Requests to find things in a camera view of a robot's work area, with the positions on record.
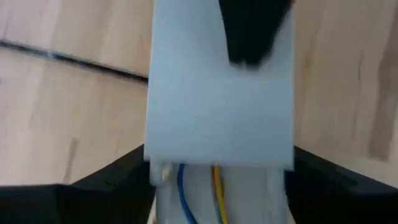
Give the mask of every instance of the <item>wooden floor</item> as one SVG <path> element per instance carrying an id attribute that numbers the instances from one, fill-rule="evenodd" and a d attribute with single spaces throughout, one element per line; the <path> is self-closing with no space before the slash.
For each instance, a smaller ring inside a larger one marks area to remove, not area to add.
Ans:
<path id="1" fill-rule="evenodd" d="M 0 0 L 0 37 L 147 75 L 152 8 Z M 398 0 L 296 1 L 295 48 L 295 144 L 398 187 Z M 146 88 L 0 50 L 0 184 L 73 182 L 142 144 Z"/>
<path id="2" fill-rule="evenodd" d="M 0 185 L 71 183 L 144 142 L 146 84 L 0 49 Z"/>
<path id="3" fill-rule="evenodd" d="M 0 39 L 149 73 L 153 0 L 0 0 Z"/>
<path id="4" fill-rule="evenodd" d="M 295 9 L 295 144 L 398 187 L 398 1 Z"/>

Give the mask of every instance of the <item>black plastic part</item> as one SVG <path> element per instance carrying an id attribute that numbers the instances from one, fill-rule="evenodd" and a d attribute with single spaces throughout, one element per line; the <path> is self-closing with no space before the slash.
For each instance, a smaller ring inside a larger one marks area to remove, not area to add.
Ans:
<path id="1" fill-rule="evenodd" d="M 0 187 L 0 223 L 142 223 L 155 197 L 143 146 L 72 185 Z"/>
<path id="2" fill-rule="evenodd" d="M 219 0 L 231 63 L 260 66 L 270 57 L 292 0 Z"/>
<path id="3" fill-rule="evenodd" d="M 296 224 L 398 223 L 397 189 L 297 147 L 285 189 Z"/>

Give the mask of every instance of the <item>yellow wire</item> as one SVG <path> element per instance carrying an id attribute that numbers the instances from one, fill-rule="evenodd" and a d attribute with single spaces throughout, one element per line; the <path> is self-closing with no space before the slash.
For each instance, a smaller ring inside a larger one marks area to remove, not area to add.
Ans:
<path id="1" fill-rule="evenodd" d="M 221 213 L 221 221 L 223 224 L 228 224 L 228 218 L 225 212 L 224 198 L 223 198 L 223 188 L 221 186 L 220 169 L 218 166 L 214 166 L 214 177 L 215 177 L 215 188 L 216 188 L 216 198 L 218 206 Z"/>

